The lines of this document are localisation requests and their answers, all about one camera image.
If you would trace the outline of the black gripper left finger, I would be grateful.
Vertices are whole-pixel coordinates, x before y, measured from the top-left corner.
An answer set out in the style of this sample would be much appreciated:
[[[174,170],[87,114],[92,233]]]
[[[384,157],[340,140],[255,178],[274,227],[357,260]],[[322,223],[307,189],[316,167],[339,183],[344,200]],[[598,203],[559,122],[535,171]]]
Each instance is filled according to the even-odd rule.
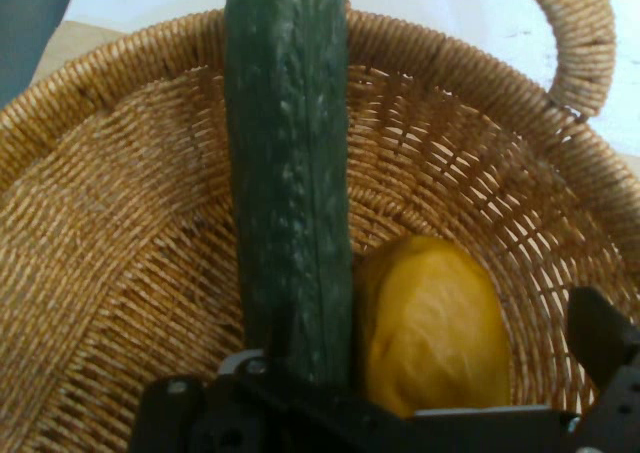
[[[447,452],[450,442],[262,356],[210,384],[165,377],[141,397],[132,452]]]

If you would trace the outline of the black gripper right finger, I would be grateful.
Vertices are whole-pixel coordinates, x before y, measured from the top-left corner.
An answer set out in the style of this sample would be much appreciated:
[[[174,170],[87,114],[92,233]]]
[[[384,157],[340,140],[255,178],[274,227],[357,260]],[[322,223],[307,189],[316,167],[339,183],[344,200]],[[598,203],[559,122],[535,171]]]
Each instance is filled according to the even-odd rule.
[[[567,343],[598,390],[567,437],[570,452],[639,450],[639,328],[595,288],[570,291]]]

